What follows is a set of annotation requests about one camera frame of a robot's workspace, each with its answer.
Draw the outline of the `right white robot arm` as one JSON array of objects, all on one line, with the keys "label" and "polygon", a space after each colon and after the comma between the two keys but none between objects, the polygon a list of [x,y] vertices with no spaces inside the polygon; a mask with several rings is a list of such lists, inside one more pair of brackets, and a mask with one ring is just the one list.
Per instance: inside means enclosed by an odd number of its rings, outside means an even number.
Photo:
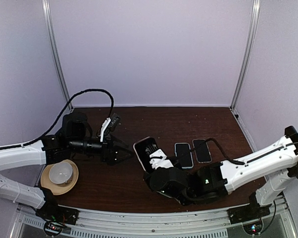
[{"label": "right white robot arm", "polygon": [[212,163],[194,173],[184,171],[179,158],[168,157],[152,137],[134,150],[145,171],[150,190],[182,205],[208,204],[232,194],[252,180],[267,177],[266,183],[251,193],[245,215],[255,219],[275,198],[298,179],[298,132],[293,126],[272,145],[247,156]]}]

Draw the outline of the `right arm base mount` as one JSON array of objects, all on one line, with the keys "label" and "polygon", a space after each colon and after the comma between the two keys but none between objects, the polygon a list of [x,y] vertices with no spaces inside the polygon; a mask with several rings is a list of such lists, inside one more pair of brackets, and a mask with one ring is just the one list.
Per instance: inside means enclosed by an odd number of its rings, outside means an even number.
[{"label": "right arm base mount", "polygon": [[228,209],[230,223],[242,223],[243,230],[248,235],[259,235],[264,231],[262,218],[270,215],[269,207],[252,208],[250,205]]}]

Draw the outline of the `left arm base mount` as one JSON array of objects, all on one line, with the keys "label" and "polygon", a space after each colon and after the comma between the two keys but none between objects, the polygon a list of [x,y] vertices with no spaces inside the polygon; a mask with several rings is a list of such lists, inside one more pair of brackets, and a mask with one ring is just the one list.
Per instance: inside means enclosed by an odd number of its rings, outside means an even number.
[{"label": "left arm base mount", "polygon": [[50,237],[60,235],[69,225],[75,225],[79,211],[73,208],[58,206],[56,209],[35,209],[35,215],[45,221],[43,231]]}]

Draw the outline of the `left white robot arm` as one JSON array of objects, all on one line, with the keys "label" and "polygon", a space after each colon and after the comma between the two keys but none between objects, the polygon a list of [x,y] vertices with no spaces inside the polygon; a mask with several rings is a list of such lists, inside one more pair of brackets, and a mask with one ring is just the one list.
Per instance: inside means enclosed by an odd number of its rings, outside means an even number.
[{"label": "left white robot arm", "polygon": [[[72,154],[99,156],[112,166],[133,156],[129,146],[112,135],[120,117],[114,114],[102,124],[98,136],[93,136],[87,115],[72,112],[63,116],[62,126],[54,135],[43,135],[37,141],[0,147],[0,172],[32,165],[51,165],[68,159]],[[0,174],[0,198],[41,210],[50,220],[61,216],[50,189],[28,187]]]}]

